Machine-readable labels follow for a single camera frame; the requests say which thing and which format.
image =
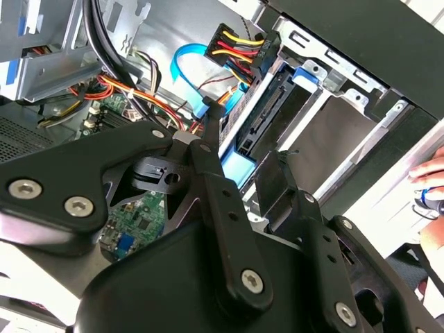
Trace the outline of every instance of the vent grille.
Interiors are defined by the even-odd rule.
[[[52,144],[50,139],[0,117],[0,162],[41,151]]]

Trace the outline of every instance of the bolt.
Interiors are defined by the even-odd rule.
[[[86,217],[92,214],[94,204],[90,199],[73,196],[65,202],[65,210],[71,216]]]
[[[152,134],[153,134],[155,137],[159,137],[160,139],[163,139],[163,138],[165,137],[165,134],[162,133],[162,132],[160,132],[159,130],[154,130],[154,131],[152,132]]]
[[[314,198],[309,195],[308,193],[305,194],[305,198],[310,202],[310,203],[314,203]]]
[[[349,222],[349,221],[347,221],[347,220],[342,220],[342,224],[344,224],[344,227],[346,227],[347,229],[353,229],[353,225]]]
[[[264,283],[259,274],[250,269],[242,272],[242,283],[252,293],[261,293],[264,290]]]
[[[34,199],[42,193],[42,186],[29,179],[16,180],[9,185],[9,194],[17,199]]]
[[[211,149],[206,144],[201,144],[200,147],[207,153],[211,153]]]
[[[347,324],[347,326],[354,327],[356,326],[356,317],[353,311],[344,303],[338,302],[335,305],[336,307],[336,313],[338,314],[339,318]]]

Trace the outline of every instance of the person's hand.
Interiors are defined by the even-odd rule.
[[[414,189],[431,189],[425,194],[429,200],[444,200],[444,147],[438,149],[433,158],[413,168],[409,181]]]

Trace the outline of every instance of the green circuit board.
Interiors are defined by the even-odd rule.
[[[128,105],[128,101],[126,100],[126,97],[124,95],[114,94],[101,101],[101,105],[113,112],[116,112],[117,114],[121,114]]]
[[[162,234],[164,221],[164,195],[147,192],[142,199],[110,213],[101,247],[115,259],[122,259],[155,241]]]

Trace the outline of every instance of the motherboard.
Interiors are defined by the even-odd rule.
[[[121,94],[93,102],[83,122],[80,136],[93,135],[138,121]],[[120,260],[156,240],[164,228],[164,195],[149,191],[132,203],[112,210],[99,243],[112,260]]]
[[[164,228],[164,195],[154,191],[110,212],[99,239],[103,250],[120,260],[155,241]]]

